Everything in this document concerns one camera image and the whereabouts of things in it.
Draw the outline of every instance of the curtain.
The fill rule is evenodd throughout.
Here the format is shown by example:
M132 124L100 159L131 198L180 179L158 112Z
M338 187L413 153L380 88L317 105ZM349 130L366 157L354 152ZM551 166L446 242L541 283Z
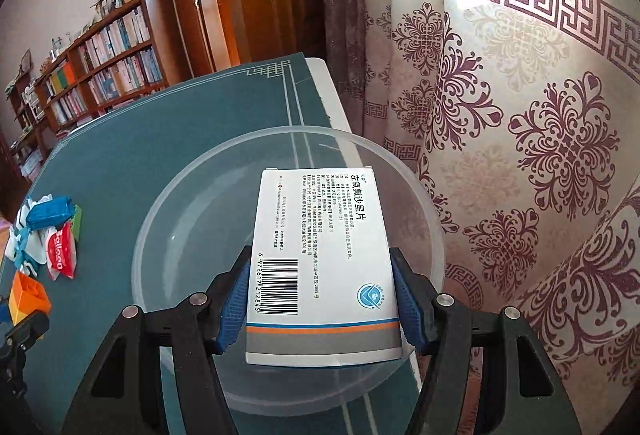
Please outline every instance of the curtain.
M639 375L640 3L324 1L354 133L408 164L439 212L445 290L521 309L599 433Z

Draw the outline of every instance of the translucent plastic container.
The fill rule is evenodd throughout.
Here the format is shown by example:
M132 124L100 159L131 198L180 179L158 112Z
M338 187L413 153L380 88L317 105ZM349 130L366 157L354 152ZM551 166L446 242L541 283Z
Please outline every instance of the translucent plastic container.
M186 166L162 191L143 222L132 265L136 304L151 311L204 291L252 243L260 176L265 168L374 170L389 246L437 290L444 278L444 245L436 209L412 171L379 145L317 126L283 126L227 141ZM244 328L215 356L229 407L258 415L304 415L352 401L406 359L340 369L247 365ZM170 349L161 360L171 371Z

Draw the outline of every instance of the blue circular logo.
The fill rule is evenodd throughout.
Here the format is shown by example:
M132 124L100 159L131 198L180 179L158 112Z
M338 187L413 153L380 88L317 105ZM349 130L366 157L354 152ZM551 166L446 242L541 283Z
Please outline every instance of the blue circular logo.
M358 303L367 309L379 309L385 301L382 287L375 283L366 283L358 289Z

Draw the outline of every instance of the metal screw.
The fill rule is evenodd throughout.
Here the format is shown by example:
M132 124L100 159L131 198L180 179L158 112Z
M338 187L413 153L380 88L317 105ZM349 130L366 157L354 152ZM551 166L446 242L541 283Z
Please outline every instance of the metal screw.
M196 292L189 297L191 305L203 305L207 303L207 295L203 292Z
M122 309L122 315L127 319L135 317L136 314L138 314L138 307L135 305L127 305Z
M516 320L520 317L520 311L516 309L516 307L507 307L504 310L504 315L507 316L510 320Z
M451 307L453 305L453 296L449 294L438 294L436 301L443 307Z

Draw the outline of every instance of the orange toy block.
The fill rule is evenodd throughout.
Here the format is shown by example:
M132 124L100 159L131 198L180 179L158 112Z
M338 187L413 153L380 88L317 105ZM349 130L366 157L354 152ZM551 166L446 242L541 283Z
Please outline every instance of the orange toy block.
M49 314L51 302L41 283L20 271L16 271L9 295L9 312L14 325L32 312L39 310Z

